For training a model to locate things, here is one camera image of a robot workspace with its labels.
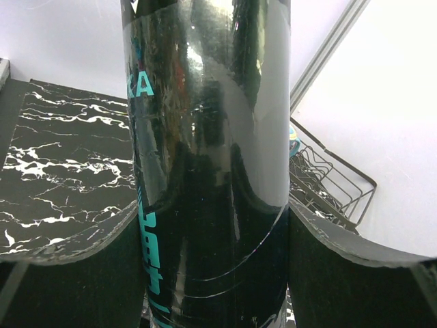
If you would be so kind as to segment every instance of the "metal strip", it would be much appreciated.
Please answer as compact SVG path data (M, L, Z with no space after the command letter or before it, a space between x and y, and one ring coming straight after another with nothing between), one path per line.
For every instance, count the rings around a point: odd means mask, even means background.
M293 114L315 78L322 71L369 2L370 0L351 0L349 2L290 93L290 115Z

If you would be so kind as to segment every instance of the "black wire basket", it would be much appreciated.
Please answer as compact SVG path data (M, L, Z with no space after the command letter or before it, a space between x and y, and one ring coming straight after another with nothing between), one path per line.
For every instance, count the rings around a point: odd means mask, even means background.
M375 194L375 180L326 149L293 118L305 136L300 150L290 158L289 196L314 214L355 234Z

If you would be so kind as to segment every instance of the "wire rack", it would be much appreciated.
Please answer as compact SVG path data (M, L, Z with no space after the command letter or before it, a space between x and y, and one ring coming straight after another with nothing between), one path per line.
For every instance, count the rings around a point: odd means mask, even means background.
M326 149L293 118L308 139L290 159L290 197L317 216L355 234L376 191L375 180Z

